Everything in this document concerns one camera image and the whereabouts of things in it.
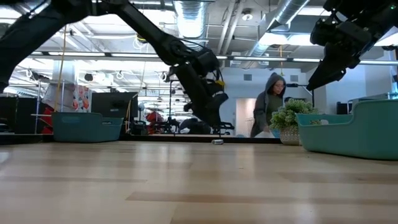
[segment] small metal can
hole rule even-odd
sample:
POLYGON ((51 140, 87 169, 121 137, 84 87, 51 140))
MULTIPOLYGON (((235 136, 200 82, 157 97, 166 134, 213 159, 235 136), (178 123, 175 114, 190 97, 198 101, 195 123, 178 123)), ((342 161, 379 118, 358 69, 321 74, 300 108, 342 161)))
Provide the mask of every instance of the small metal can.
POLYGON ((224 140, 222 139, 215 139, 211 141, 212 144, 224 144, 224 140))

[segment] desk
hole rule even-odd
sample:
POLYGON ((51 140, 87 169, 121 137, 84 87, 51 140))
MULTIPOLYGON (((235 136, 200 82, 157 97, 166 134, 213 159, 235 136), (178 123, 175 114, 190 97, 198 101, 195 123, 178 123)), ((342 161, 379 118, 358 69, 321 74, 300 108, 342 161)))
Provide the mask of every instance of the desk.
POLYGON ((396 162, 279 144, 53 142, 0 153, 1 224, 398 223, 396 162))

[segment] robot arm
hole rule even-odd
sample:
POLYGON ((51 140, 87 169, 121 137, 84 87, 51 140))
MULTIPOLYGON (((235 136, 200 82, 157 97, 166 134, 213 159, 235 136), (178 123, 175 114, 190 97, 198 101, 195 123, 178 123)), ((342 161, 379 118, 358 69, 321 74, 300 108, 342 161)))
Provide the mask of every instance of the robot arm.
POLYGON ((221 124, 220 106, 228 99, 223 87, 206 79, 208 73, 219 72, 214 53, 203 48, 199 52, 151 23, 128 0, 53 0, 37 15, 21 16, 0 39, 0 91, 8 86, 15 67, 63 26, 87 16, 118 15, 153 46, 169 75, 176 74, 191 102, 184 107, 212 127, 221 124))
POLYGON ((346 68, 355 68, 364 53, 398 26, 398 0, 327 0, 323 8, 331 16, 315 24, 311 42, 325 47, 325 58, 308 81, 308 90, 341 80, 346 68))

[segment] potted plant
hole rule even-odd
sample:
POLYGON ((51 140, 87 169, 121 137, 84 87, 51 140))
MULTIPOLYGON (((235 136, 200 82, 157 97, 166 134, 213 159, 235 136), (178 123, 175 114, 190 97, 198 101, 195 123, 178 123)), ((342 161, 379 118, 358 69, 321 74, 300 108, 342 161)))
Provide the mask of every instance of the potted plant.
POLYGON ((270 128, 280 131, 280 140, 285 145, 300 145, 296 113, 318 114, 318 110, 312 107, 310 102, 290 99, 285 106, 280 107, 278 111, 272 114, 270 128))

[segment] teal plastic bin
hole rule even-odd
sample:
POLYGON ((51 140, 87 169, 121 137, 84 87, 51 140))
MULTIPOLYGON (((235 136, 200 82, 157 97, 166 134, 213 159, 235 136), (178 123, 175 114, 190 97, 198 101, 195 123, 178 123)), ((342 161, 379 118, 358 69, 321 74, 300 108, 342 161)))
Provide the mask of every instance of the teal plastic bin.
POLYGON ((58 142, 117 141, 123 118, 103 118, 99 113, 52 113, 54 140, 58 142))
POLYGON ((398 100, 362 101, 353 115, 296 114, 303 147, 365 159, 398 160, 398 100), (312 125, 322 120, 328 124, 312 125))

